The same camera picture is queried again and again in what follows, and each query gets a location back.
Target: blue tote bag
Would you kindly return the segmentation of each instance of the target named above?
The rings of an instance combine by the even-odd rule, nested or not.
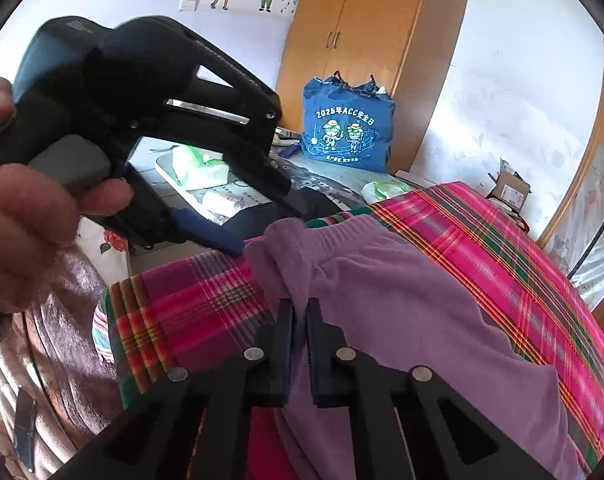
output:
[[[361,170],[386,172],[396,104],[373,76],[352,87],[339,72],[304,86],[304,156]]]

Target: gray pad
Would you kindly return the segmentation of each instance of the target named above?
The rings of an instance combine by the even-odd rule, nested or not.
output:
[[[111,161],[95,144],[77,135],[62,137],[35,157],[29,167],[77,195],[97,186],[111,173]]]

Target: white wall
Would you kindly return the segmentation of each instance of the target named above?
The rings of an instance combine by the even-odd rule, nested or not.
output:
[[[451,69],[412,172],[487,193],[500,157],[531,184],[537,238],[584,153],[603,37],[578,0],[468,0]]]
[[[51,18],[77,15],[115,27],[136,16],[161,14],[192,28],[275,86],[290,18],[207,6],[179,12],[178,4],[179,0],[24,0],[0,32],[0,75],[13,80],[29,41]]]

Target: cardboard box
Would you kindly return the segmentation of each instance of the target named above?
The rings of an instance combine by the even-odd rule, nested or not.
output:
[[[531,186],[518,179],[508,171],[502,170],[498,180],[489,196],[493,196],[500,202],[505,203],[516,213],[519,213],[524,206],[528,194],[531,192]]]

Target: metal pin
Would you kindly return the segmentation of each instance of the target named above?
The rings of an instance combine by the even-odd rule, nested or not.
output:
[[[247,348],[244,351],[244,358],[249,361],[257,361],[264,357],[264,350],[258,348],[257,346],[252,346],[251,348]]]
[[[340,361],[353,361],[355,359],[355,350],[353,348],[349,348],[348,346],[343,346],[339,348],[335,353]]]
[[[185,380],[188,376],[188,371],[186,368],[182,367],[174,368],[168,373],[169,380],[173,381],[174,383],[179,383],[180,381]]]
[[[433,377],[433,372],[431,372],[431,369],[427,368],[426,366],[418,366],[413,369],[411,375],[416,381],[426,383]]]

